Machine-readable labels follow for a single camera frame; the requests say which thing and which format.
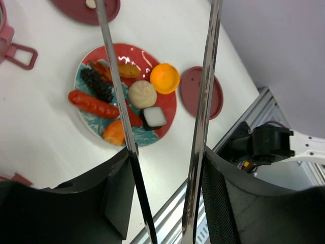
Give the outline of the steel serving tongs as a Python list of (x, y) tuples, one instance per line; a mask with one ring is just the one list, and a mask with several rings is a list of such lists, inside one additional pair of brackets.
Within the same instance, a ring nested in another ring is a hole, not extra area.
[[(202, 182), (202, 165), (203, 156), (206, 151), (207, 132), (210, 119), (222, 4), (222, 1), (212, 1), (211, 3), (209, 27), (204, 53), (203, 72), (200, 84), (198, 110), (194, 127), (185, 203), (182, 216), (182, 241), (185, 243), (195, 243), (196, 241), (198, 205)], [(124, 100), (124, 94), (122, 91), (112, 37), (107, 22), (105, 4), (103, 1), (96, 1), (95, 5), (106, 48), (106, 55), (111, 69), (115, 94), (117, 98), (117, 105), (126, 139), (128, 158), (132, 166), (145, 228), (148, 232), (151, 243), (157, 243), (154, 221), (151, 214), (138, 159), (138, 147), (133, 137), (131, 122), (128, 116), (126, 102)]]

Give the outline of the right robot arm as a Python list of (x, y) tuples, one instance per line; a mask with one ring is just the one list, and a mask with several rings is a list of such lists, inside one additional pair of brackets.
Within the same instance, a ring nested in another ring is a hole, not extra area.
[(251, 129), (242, 122), (220, 154), (232, 164), (248, 161), (256, 167), (290, 161), (324, 165), (324, 139), (273, 125)]

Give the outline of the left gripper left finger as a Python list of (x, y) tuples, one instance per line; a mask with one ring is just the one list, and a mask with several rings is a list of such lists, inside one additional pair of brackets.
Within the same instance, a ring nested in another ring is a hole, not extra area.
[(53, 189), (2, 181), (1, 243), (122, 243), (134, 187), (126, 149)]

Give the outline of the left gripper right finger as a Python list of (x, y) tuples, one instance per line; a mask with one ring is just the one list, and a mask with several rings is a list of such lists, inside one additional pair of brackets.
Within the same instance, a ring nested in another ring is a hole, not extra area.
[(202, 193), (211, 243), (324, 243), (324, 187), (279, 187), (207, 148)]

